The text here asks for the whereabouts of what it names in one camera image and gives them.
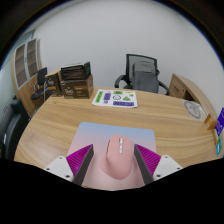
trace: wooden shelf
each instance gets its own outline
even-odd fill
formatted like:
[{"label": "wooden shelf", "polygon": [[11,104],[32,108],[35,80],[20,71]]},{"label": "wooden shelf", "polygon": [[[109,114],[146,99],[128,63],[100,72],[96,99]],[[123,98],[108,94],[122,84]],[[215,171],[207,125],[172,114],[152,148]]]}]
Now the wooden shelf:
[{"label": "wooden shelf", "polygon": [[36,39],[31,40],[27,45],[27,52],[35,50],[36,47]]},{"label": "wooden shelf", "polygon": [[27,54],[30,54],[30,53],[35,52],[35,51],[36,51],[35,49],[34,50],[27,51]]},{"label": "wooden shelf", "polygon": [[16,70],[16,74],[20,73],[22,70],[25,69],[25,65],[24,65],[24,59],[23,58],[17,60],[15,62],[15,70]]},{"label": "wooden shelf", "polygon": [[37,63],[36,61],[29,63],[28,66],[31,66],[32,64]]},{"label": "wooden shelf", "polygon": [[38,72],[37,64],[33,63],[32,65],[28,66],[28,70],[30,77],[34,76]]},{"label": "wooden shelf", "polygon": [[24,48],[25,48],[25,44],[17,49],[16,60],[19,59],[20,57],[24,57]]},{"label": "wooden shelf", "polygon": [[20,73],[16,74],[16,79],[19,87],[27,81],[25,69],[22,70]]}]

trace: mesh chair back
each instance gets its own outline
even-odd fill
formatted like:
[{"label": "mesh chair back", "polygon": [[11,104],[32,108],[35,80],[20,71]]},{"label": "mesh chair back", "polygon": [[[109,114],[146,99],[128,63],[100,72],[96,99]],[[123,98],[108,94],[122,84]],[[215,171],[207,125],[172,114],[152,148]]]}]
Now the mesh chair back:
[{"label": "mesh chair back", "polygon": [[159,81],[156,75],[155,65],[150,62],[139,61],[132,66],[132,87],[152,93],[158,93]]},{"label": "mesh chair back", "polygon": [[157,69],[157,60],[155,58],[146,57],[143,55],[136,55],[136,54],[127,54],[126,55],[126,76],[131,81],[131,78],[133,77],[132,74],[132,68],[133,65],[136,62],[144,61],[144,62],[150,62],[154,65],[155,70]]},{"label": "mesh chair back", "polygon": [[37,73],[37,83],[39,86],[44,85],[45,75],[47,75],[47,67],[40,69]]}]

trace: black office chair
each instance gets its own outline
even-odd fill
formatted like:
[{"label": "black office chair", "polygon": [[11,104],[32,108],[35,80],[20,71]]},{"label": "black office chair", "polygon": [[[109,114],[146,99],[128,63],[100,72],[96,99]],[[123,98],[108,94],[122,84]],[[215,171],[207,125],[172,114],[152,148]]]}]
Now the black office chair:
[{"label": "black office chair", "polygon": [[31,100],[34,100],[34,108],[35,108],[35,100],[39,99],[40,96],[44,94],[44,102],[45,102],[45,94],[47,94],[48,96],[51,95],[50,91],[47,89],[45,75],[47,75],[47,67],[42,68],[37,72],[37,82],[34,85],[34,91],[35,89],[36,91],[31,96]]},{"label": "black office chair", "polygon": [[21,100],[12,100],[0,123],[0,158],[14,160],[17,145],[29,120]]},{"label": "black office chair", "polygon": [[142,55],[126,55],[126,74],[121,75],[115,81],[115,88],[119,88],[121,80],[126,82],[124,89],[135,89],[147,92],[158,93],[159,86],[166,90],[165,95],[169,95],[168,87],[158,80],[159,70],[155,58]]}]

